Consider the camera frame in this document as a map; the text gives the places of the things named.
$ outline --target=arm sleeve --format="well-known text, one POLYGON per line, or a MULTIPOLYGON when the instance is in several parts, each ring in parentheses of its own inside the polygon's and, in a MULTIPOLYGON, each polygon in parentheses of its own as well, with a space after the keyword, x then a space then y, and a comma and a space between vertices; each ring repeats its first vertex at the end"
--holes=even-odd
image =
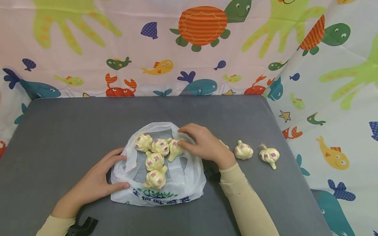
POLYGON ((219 171, 220 185, 230 201, 242 236, 279 236, 272 218, 238 163, 219 171))
POLYGON ((75 218, 62 219, 49 216, 36 236, 65 236, 68 229, 74 224, 75 218))

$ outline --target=white plastic bag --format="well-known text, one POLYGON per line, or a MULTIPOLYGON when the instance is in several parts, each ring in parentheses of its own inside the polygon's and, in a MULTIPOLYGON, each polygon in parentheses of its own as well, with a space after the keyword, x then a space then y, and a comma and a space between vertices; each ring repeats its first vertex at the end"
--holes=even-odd
POLYGON ((202 160, 187 151, 176 157, 173 162, 168 162, 168 158, 165 158, 164 165, 168 166, 168 172, 167 182, 162 190, 143 187, 147 174, 146 154, 135 149, 137 136, 148 133, 153 140, 171 137, 185 139, 194 144, 193 139, 186 134, 178 133, 177 130, 178 127, 171 122, 155 122, 146 125, 131 136, 122 152, 122 155, 127 156, 127 161, 117 162, 111 174, 112 184, 128 182, 130 188, 113 193, 110 197, 112 201, 155 207, 190 202, 203 195, 206 178, 202 160))

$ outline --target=green octopus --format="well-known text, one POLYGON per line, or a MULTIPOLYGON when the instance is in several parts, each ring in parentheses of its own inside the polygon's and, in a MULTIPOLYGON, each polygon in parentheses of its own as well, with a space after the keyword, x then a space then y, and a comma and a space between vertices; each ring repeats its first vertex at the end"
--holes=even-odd
POLYGON ((279 53, 286 48, 287 37, 293 28, 296 30, 297 42, 302 43, 305 38, 305 22, 309 18, 319 18, 325 11, 322 6, 315 6, 307 9, 310 0, 294 1, 291 4, 284 4, 278 0, 270 0, 271 13, 269 20, 253 33, 242 46, 242 51, 247 51, 257 40, 268 34, 265 42, 260 48, 259 57, 263 58, 268 51, 270 44, 276 34, 280 32, 279 53))
POLYGON ((337 69, 329 73, 323 74, 319 81, 321 83, 327 83, 337 79, 345 77, 353 77, 354 79, 339 88, 336 92, 333 93, 331 100, 336 101, 346 95, 343 101, 340 104, 341 109, 349 110, 354 96, 358 91, 367 86, 370 83, 375 83, 375 86, 378 88, 378 34, 373 40, 373 46, 370 51, 370 54, 365 62, 360 65, 352 66, 343 69, 337 69))
POLYGON ((104 16, 93 4, 94 0, 33 0, 36 5, 36 17, 34 19, 34 37, 44 48, 50 48, 51 36, 50 28, 54 22, 60 27, 67 44, 77 54, 82 55, 83 51, 70 30, 67 19, 79 28, 86 36, 105 47, 100 36, 84 22, 82 15, 88 15, 97 20, 106 29, 116 36, 122 36, 122 32, 104 16))

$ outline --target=garlic bulb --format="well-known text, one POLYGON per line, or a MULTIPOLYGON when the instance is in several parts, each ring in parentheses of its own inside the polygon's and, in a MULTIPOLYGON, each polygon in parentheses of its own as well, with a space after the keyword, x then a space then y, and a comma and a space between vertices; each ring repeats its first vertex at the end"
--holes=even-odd
POLYGON ((185 149, 183 149, 182 147, 180 147, 177 143, 178 143, 179 140, 176 140, 176 139, 172 139, 171 142, 169 143, 169 157, 168 157, 168 161, 169 162, 173 162, 173 160, 183 154, 185 152, 185 149))
POLYGON ((151 145, 151 152, 160 153, 162 156, 166 156, 169 153, 169 142, 172 139, 155 139, 151 145))
POLYGON ((275 148, 267 148, 264 144, 261 144, 263 150, 260 151, 260 158, 261 160, 270 164, 272 169, 276 169, 275 162, 280 157, 280 153, 275 148))
POLYGON ((222 142, 222 140, 219 139, 219 141, 220 141, 225 147, 227 147, 228 149, 230 149, 230 147, 228 147, 224 142, 222 142))
POLYGON ((161 170, 164 165, 164 157, 160 153, 146 152, 146 169, 148 171, 161 170))
POLYGON ((251 158, 252 155, 253 155, 253 150, 251 146, 239 140, 235 148, 235 156, 239 159, 245 160, 245 159, 251 158))
POLYGON ((163 166, 160 170, 153 170, 147 173, 146 182, 143 184, 145 188, 155 188, 162 189, 166 183, 165 174, 167 173, 168 167, 163 166))
POLYGON ((152 138, 148 134, 140 134, 135 141, 135 148, 147 152, 151 148, 152 138))

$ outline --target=gray tabletop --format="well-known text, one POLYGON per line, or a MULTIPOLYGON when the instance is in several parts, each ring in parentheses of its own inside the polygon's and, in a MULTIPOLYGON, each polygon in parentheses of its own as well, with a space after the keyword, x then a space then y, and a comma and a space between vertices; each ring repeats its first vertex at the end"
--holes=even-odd
MULTIPOLYGON (((0 160, 0 234, 35 235, 56 202, 107 152, 151 122, 208 127, 231 149, 254 149, 238 160, 281 236, 331 235, 295 158, 262 96, 38 99, 31 102, 0 160), (277 170, 260 160, 264 142, 280 152, 277 170)), ((204 168, 214 167, 204 162, 204 168)), ((105 197, 82 208, 78 221, 99 220, 94 236, 239 235, 227 198, 208 180, 192 202, 137 207, 105 197), (155 216, 161 216, 161 222, 155 216)))

